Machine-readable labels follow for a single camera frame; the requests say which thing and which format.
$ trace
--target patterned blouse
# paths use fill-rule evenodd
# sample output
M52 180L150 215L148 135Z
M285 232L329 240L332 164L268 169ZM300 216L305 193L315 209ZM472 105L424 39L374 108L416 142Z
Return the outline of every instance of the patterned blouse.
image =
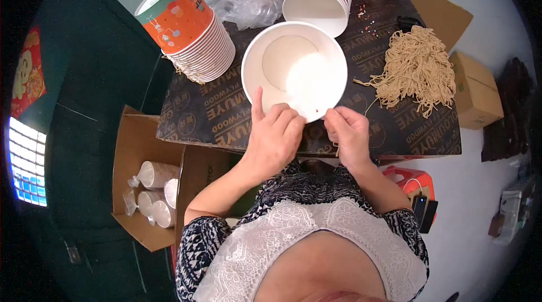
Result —
M427 250L412 211L398 209L382 215L377 214L362 196L356 181L345 167L340 165L335 168L333 174L319 176L303 172L299 163L294 161L262 183L254 205L233 228L228 226L225 219L213 216L198 217L184 227L177 252L177 297L182 302L193 302L193 294L218 249L238 226L266 215L269 209L282 200L291 200L299 204L318 204L332 203L341 197L354 199L367 213L383 218L390 230L403 238L410 250L423 261L429 278Z

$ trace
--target white cable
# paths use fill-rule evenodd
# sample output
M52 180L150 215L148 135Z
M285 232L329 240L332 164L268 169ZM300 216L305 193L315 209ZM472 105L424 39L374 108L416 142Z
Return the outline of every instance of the white cable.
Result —
M405 183L405 185L403 185L403 191L405 190L406 185L407 185L410 181L416 181L416 182L418 182L419 188L422 189L422 184L418 181L418 179L416 179L416 178L410 178L410 179L408 179L408 181Z

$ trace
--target red poster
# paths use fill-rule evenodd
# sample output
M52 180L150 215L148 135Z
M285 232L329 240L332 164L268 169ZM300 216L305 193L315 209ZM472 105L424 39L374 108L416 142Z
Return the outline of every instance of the red poster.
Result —
M43 94L45 82L41 69L40 30L35 27L28 32L19 57L13 82L11 116L19 118Z

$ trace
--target green wall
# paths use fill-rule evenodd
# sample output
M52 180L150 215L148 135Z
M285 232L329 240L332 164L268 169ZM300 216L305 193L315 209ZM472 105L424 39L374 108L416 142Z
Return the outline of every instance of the green wall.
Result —
M122 109L159 114L171 63L116 0L44 0L33 26L47 94L20 120L47 134L49 206L18 205L40 255L71 300L175 300L169 251L150 253L111 216Z

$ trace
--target black device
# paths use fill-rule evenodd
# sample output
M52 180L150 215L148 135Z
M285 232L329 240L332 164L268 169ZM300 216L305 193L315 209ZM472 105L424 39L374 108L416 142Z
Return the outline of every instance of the black device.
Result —
M427 234L437 213L438 201L428 201L427 209L425 210L425 215L423 216L422 224L419 227L419 232L422 234Z
M422 21L415 17L397 16L397 22L399 23L399 29L401 29L403 33L409 33L414 25L425 28Z
M422 225L423 215L425 213L425 205L427 204L427 196L417 195L412 199L412 210L418 221L418 228Z

